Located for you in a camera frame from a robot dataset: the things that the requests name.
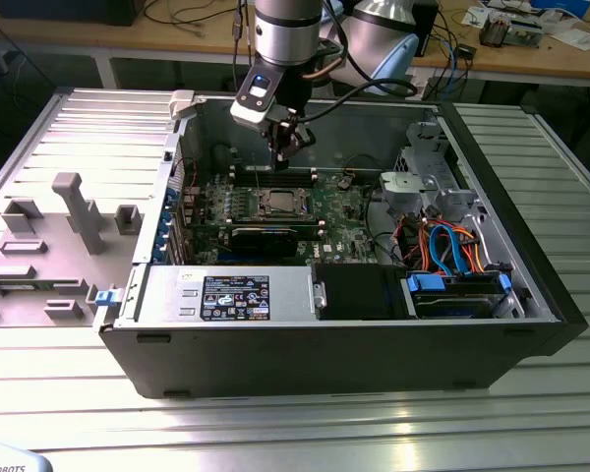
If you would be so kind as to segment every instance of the warning label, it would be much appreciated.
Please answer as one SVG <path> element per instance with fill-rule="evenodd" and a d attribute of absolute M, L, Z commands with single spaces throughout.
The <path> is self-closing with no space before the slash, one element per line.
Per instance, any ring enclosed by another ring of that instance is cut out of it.
<path fill-rule="evenodd" d="M 204 277 L 201 318 L 207 322 L 270 320 L 268 276 Z"/>

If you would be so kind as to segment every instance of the workbench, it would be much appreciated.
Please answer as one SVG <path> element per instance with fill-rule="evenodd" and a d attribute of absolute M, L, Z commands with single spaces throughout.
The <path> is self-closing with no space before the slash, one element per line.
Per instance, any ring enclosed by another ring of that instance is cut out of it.
<path fill-rule="evenodd" d="M 53 95 L 0 172 L 0 211 L 15 197 L 65 211 L 61 171 L 84 175 L 101 212 L 147 211 L 170 97 Z M 590 174 L 538 116 L 457 106 L 590 324 Z M 127 128 L 147 143 L 127 146 Z M 139 396 L 92 327 L 0 328 L 0 441 L 55 472 L 590 470 L 590 327 L 489 389 L 200 400 Z"/>
<path fill-rule="evenodd" d="M 175 9 L 203 3 L 202 0 L 172 1 Z M 470 79 L 590 87 L 590 51 L 580 51 L 548 36 L 542 39 L 538 49 L 516 46 L 495 49 L 481 46 L 478 29 L 455 22 L 460 22 L 463 18 L 461 12 L 473 4 L 472 0 L 442 1 L 443 13 L 459 42 L 478 49 L 468 75 Z M 234 5 L 233 0 L 216 0 L 209 7 L 197 10 L 194 18 L 232 8 Z M 158 19 L 170 20 L 164 1 L 155 4 L 149 12 Z M 143 15 L 136 18 L 131 27 L 0 18 L 1 28 L 25 51 L 93 58 L 101 84 L 106 89 L 119 88 L 111 62 L 113 58 L 230 64 L 233 53 L 232 14 L 216 16 L 206 20 L 204 25 L 204 36 L 198 37 L 170 25 L 152 22 Z M 11 48 L 0 35 L 0 50 Z M 247 63 L 246 53 L 243 40 L 237 63 Z M 429 77 L 439 75 L 446 62 L 438 43 L 431 40 L 425 56 L 413 60 L 409 73 L 422 85 Z"/>

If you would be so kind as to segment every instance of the green motherboard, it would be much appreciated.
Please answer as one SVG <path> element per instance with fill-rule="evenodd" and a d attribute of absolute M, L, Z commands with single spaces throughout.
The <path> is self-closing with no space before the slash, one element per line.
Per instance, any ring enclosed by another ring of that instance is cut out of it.
<path fill-rule="evenodd" d="M 194 217 L 186 220 L 190 263 L 236 264 L 229 246 L 232 231 L 257 225 L 297 231 L 297 254 L 280 260 L 282 265 L 375 263 L 363 222 L 363 192 L 368 187 L 339 189 L 344 177 L 319 174 L 310 188 L 267 188 L 235 185 L 214 176 L 196 189 Z M 250 263 L 248 259 L 239 262 Z"/>

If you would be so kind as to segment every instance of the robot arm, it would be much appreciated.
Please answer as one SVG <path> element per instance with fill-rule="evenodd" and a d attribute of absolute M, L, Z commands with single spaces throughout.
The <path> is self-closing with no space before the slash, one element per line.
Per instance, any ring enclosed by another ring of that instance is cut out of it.
<path fill-rule="evenodd" d="M 330 51 L 320 47 L 322 8 L 323 0 L 256 1 L 256 61 L 231 114 L 268 140 L 275 170 L 286 168 L 292 154 L 315 142 L 294 117 L 303 114 L 315 65 Z"/>
<path fill-rule="evenodd" d="M 362 84 L 363 78 L 371 79 L 362 70 L 359 74 L 350 72 L 351 66 L 345 72 L 337 69 L 347 57 L 347 37 L 342 28 L 342 38 L 330 28 L 322 31 L 324 3 L 329 1 L 256 0 L 256 61 L 238 90 L 231 114 L 237 123 L 267 139 L 274 170 L 287 168 L 293 154 L 315 143 L 312 132 L 298 124 L 302 121 L 298 117 L 304 116 L 304 106 L 311 98 L 314 80 L 327 77 L 330 71 L 336 71 L 338 79 L 352 85 Z M 404 74 L 408 68 L 417 48 L 417 37 L 406 28 L 412 30 L 415 26 L 410 15 L 412 3 L 413 0 L 364 0 L 355 9 L 362 10 L 361 18 L 346 21 L 356 39 L 357 57 L 371 66 L 370 74 L 393 77 L 400 70 L 399 75 Z M 338 25 L 336 16 L 329 16 Z M 326 37 L 337 36 L 342 50 L 331 40 L 320 38 L 320 32 Z M 338 57 L 326 61 L 316 71 L 323 59 L 339 52 Z"/>

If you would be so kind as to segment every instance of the blue cable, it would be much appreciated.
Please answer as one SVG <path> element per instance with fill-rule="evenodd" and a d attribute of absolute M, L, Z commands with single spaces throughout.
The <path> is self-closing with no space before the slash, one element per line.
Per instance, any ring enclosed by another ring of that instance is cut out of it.
<path fill-rule="evenodd" d="M 450 53 L 450 61 L 452 62 L 452 72 L 450 73 L 450 81 L 448 82 L 448 85 L 445 86 L 445 89 L 443 90 L 442 99 L 444 99 L 448 95 L 448 93 L 450 92 L 450 87 L 455 82 L 454 73 L 456 72 L 456 57 L 454 57 L 454 51 L 452 50 L 452 46 L 450 46 L 450 43 L 443 38 L 441 39 L 441 42 L 443 44 L 445 44 L 445 46 L 448 48 L 448 52 Z"/>
<path fill-rule="evenodd" d="M 461 249 L 459 239 L 456 237 L 456 233 L 452 230 L 452 228 L 448 226 L 443 226 L 442 224 L 437 225 L 431 231 L 431 240 L 429 241 L 429 251 L 431 252 L 431 258 L 433 258 L 433 262 L 438 265 L 438 267 L 445 272 L 446 275 L 452 276 L 452 270 L 450 270 L 447 265 L 445 265 L 437 255 L 437 247 L 435 246 L 436 236 L 437 233 L 440 231 L 445 230 L 448 232 L 450 236 L 450 247 L 452 248 L 452 257 L 454 258 L 454 263 L 456 264 L 456 268 L 461 273 L 467 273 L 470 270 L 466 265 L 463 257 L 461 256 Z"/>

